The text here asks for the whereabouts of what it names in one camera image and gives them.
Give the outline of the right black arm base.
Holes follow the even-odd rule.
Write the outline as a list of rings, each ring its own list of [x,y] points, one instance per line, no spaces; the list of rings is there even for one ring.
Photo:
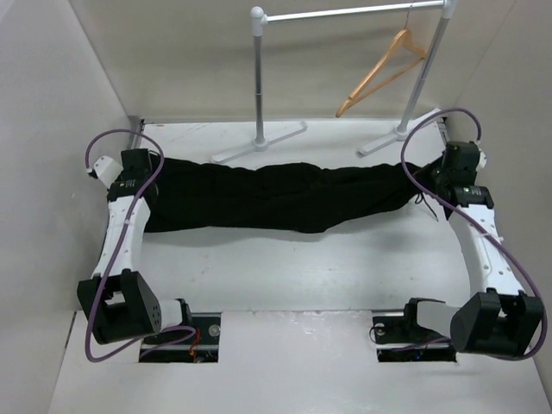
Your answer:
[[[456,362],[450,340],[405,320],[401,312],[374,314],[369,330],[378,362]]]

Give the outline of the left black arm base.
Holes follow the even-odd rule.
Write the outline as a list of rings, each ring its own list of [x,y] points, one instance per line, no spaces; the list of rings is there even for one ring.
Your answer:
[[[140,363],[218,363],[221,339],[221,313],[194,313],[196,333],[172,331],[144,339]]]

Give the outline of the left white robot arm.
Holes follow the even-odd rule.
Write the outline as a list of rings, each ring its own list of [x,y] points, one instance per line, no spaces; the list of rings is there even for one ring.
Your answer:
[[[182,298],[160,300],[138,270],[150,205],[158,196],[153,156],[146,149],[121,152],[120,163],[103,156],[92,176],[107,187],[109,221],[100,259],[89,279],[78,283],[77,295],[85,315],[91,315],[97,289],[106,276],[92,322],[100,344],[153,336],[164,330],[174,343],[189,341],[193,321]]]

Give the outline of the black trousers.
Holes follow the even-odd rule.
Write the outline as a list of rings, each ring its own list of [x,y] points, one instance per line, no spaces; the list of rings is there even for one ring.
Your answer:
[[[308,163],[243,167],[167,159],[155,180],[148,233],[205,227],[323,233],[349,220],[399,210],[432,189],[440,161],[425,166],[321,168]]]

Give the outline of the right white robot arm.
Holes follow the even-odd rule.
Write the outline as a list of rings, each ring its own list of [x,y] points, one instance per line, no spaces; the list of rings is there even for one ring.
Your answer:
[[[420,341],[430,331],[448,338],[460,353],[520,360],[544,321],[540,298],[517,280],[495,225],[494,202],[475,179],[482,155],[473,142],[451,141],[432,168],[426,194],[443,207],[461,246],[470,299],[461,307],[436,299],[413,298],[400,331]]]

